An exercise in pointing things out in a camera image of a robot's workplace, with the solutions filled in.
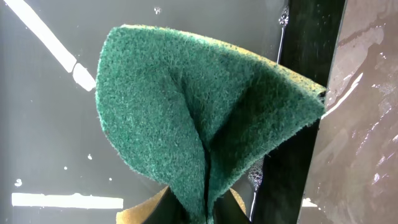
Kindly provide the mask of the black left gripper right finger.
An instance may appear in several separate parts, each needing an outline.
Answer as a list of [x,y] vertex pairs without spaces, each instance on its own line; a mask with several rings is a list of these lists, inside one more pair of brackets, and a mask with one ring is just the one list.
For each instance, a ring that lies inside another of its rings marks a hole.
[[251,224],[232,191],[227,190],[214,204],[214,224]]

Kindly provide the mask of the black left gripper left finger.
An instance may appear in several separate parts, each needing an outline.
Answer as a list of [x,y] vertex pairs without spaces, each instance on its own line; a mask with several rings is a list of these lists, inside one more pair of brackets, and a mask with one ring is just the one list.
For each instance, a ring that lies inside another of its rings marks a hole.
[[149,215],[149,224],[185,224],[187,214],[174,193],[167,188],[153,212]]

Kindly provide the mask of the green yellow sponge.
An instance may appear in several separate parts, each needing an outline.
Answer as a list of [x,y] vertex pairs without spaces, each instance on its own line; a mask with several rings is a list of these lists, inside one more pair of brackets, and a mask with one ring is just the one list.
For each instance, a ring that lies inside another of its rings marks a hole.
[[111,29],[98,62],[102,130],[135,172],[166,184],[190,223],[256,161],[324,111],[325,88],[229,43],[161,27]]

